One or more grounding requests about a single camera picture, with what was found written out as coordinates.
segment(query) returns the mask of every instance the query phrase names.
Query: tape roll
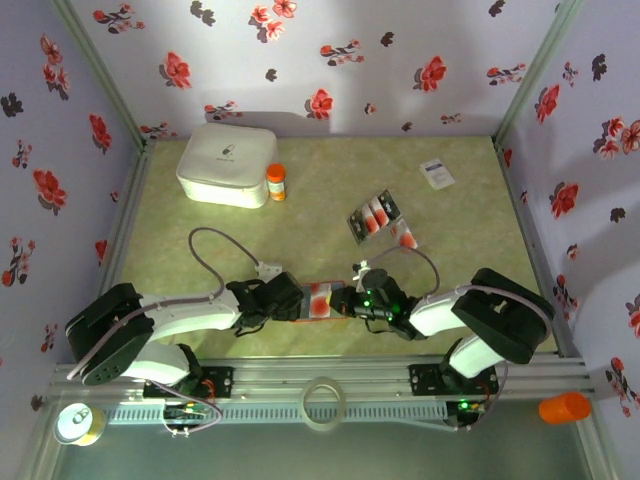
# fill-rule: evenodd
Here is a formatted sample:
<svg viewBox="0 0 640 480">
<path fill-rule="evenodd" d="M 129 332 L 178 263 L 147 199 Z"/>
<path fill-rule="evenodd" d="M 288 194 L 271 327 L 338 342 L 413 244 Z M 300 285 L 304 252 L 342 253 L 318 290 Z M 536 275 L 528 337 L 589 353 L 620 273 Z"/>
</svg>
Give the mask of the tape roll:
<svg viewBox="0 0 640 480">
<path fill-rule="evenodd" d="M 331 390 L 338 399 L 338 411 L 335 416 L 328 422 L 316 422 L 313 420 L 307 412 L 307 400 L 309 396 L 315 392 L 318 388 L 326 388 Z M 344 418 L 347 412 L 347 397 L 338 385 L 338 382 L 329 377 L 317 377 L 311 380 L 303 389 L 300 395 L 300 416 L 304 423 L 306 423 L 313 430 L 319 432 L 328 432 L 338 426 L 338 424 Z"/>
</svg>

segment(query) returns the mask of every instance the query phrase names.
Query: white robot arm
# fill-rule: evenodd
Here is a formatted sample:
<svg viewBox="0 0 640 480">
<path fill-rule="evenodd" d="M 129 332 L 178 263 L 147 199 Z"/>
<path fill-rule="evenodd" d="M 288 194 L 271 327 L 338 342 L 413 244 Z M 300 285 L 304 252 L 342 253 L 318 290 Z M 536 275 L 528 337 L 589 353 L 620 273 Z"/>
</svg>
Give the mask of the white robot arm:
<svg viewBox="0 0 640 480">
<path fill-rule="evenodd" d="M 407 340 L 471 328 L 474 334 L 454 344 L 441 366 L 453 385 L 505 358 L 527 363 L 550 333 L 552 307 L 492 270 L 479 271 L 472 285 L 426 298 L 407 297 L 381 269 L 361 268 L 357 279 L 357 287 L 336 290 L 329 300 L 346 316 L 385 320 Z M 122 375 L 175 386 L 193 375 L 195 356 L 185 345 L 157 340 L 196 330 L 261 328 L 268 318 L 295 320 L 301 300 L 302 290 L 287 272 L 268 282 L 230 282 L 217 296 L 139 295 L 130 284 L 117 285 L 67 325 L 79 362 L 69 377 L 80 373 L 86 385 Z M 114 328 L 126 316 L 131 318 Z"/>
</svg>

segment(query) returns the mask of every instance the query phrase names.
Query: white box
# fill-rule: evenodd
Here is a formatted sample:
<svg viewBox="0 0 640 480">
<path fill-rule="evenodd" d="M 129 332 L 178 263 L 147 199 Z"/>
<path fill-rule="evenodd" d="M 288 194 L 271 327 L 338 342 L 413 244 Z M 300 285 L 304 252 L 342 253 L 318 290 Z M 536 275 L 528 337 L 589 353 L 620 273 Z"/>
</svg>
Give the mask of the white box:
<svg viewBox="0 0 640 480">
<path fill-rule="evenodd" d="M 205 123 L 191 135 L 176 176 L 192 200 L 258 208 L 269 197 L 267 167 L 277 161 L 273 132 Z"/>
</svg>

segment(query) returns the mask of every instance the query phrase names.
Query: white label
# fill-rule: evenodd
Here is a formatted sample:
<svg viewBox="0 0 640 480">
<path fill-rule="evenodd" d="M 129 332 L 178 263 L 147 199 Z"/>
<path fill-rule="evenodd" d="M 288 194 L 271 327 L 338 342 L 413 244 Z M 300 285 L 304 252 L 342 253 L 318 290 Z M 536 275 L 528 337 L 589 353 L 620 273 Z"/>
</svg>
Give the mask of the white label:
<svg viewBox="0 0 640 480">
<path fill-rule="evenodd" d="M 284 182 L 272 183 L 267 180 L 267 184 L 269 185 L 269 191 L 272 193 L 284 192 Z"/>
<path fill-rule="evenodd" d="M 444 166 L 444 163 L 442 163 L 439 158 L 434 158 L 433 160 L 420 164 L 420 171 L 436 190 L 456 183 L 449 173 L 449 170 L 447 170 L 447 167 Z"/>
</svg>

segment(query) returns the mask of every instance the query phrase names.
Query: floral wallpaper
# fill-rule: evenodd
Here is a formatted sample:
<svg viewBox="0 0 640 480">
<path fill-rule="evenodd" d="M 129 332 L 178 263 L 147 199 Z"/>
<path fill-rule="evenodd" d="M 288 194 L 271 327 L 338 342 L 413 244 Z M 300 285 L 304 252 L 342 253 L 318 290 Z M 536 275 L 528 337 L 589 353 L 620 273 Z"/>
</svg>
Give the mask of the floral wallpaper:
<svg viewBox="0 0 640 480">
<path fill-rule="evenodd" d="M 127 16 L 105 15 L 116 28 Z M 134 145 L 48 2 L 3 9 L 0 31 L 11 67 L 0 72 L 0 437 L 11 438 L 0 442 L 0 478 L 9 480 L 54 366 L 72 360 L 62 330 L 95 295 Z"/>
<path fill-rule="evenodd" d="M 491 135 L 558 0 L 70 3 L 143 136 L 165 125 L 186 138 L 204 121 L 279 136 Z"/>
<path fill-rule="evenodd" d="M 597 387 L 620 478 L 640 430 L 640 65 L 633 0 L 585 2 L 508 132 L 503 161 L 556 321 Z"/>
</svg>

